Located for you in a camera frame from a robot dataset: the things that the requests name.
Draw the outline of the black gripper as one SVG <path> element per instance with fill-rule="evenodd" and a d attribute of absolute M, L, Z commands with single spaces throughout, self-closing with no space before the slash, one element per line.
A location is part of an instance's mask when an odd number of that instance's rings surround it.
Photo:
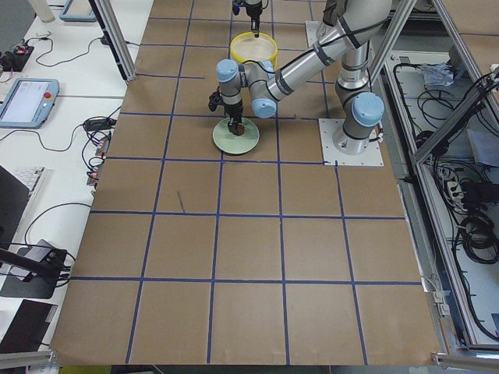
<path fill-rule="evenodd" d="M 251 30 L 252 30 L 253 36 L 259 37 L 260 16 L 259 15 L 252 15 L 250 17 L 250 21 L 251 21 Z"/>
<path fill-rule="evenodd" d="M 242 105 L 233 104 L 227 106 L 227 115 L 230 118 L 228 130 L 231 134 L 239 135 L 239 123 L 242 121 Z"/>

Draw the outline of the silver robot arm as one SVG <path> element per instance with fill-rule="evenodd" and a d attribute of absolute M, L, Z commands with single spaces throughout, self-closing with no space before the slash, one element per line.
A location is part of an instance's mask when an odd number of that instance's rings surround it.
<path fill-rule="evenodd" d="M 250 19 L 251 32 L 256 38 L 260 36 L 260 16 L 266 8 L 261 0 L 232 0 L 232 14 L 237 16 L 241 9 L 245 9 Z"/>
<path fill-rule="evenodd" d="M 321 22 L 323 33 L 308 50 L 278 69 L 273 69 L 268 60 L 221 60 L 216 65 L 218 88 L 208 104 L 211 111 L 221 105 L 226 115 L 213 131 L 218 149 L 243 154 L 259 141 L 257 126 L 242 116 L 242 88 L 248 89 L 252 111 L 258 118 L 275 116 L 278 102 L 307 80 L 349 52 L 361 51 L 386 21 L 391 5 L 391 1 L 339 1 L 337 5 L 328 1 Z"/>

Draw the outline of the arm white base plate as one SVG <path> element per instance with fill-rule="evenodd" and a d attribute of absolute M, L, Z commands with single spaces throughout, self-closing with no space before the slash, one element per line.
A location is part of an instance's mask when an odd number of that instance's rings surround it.
<path fill-rule="evenodd" d="M 306 21 L 306 39 L 307 45 L 311 47 L 316 41 L 318 41 L 327 32 L 328 26 L 321 21 Z"/>
<path fill-rule="evenodd" d="M 383 167 L 375 128 L 367 139 L 352 139 L 343 133 L 341 118 L 319 118 L 323 163 L 326 166 Z"/>

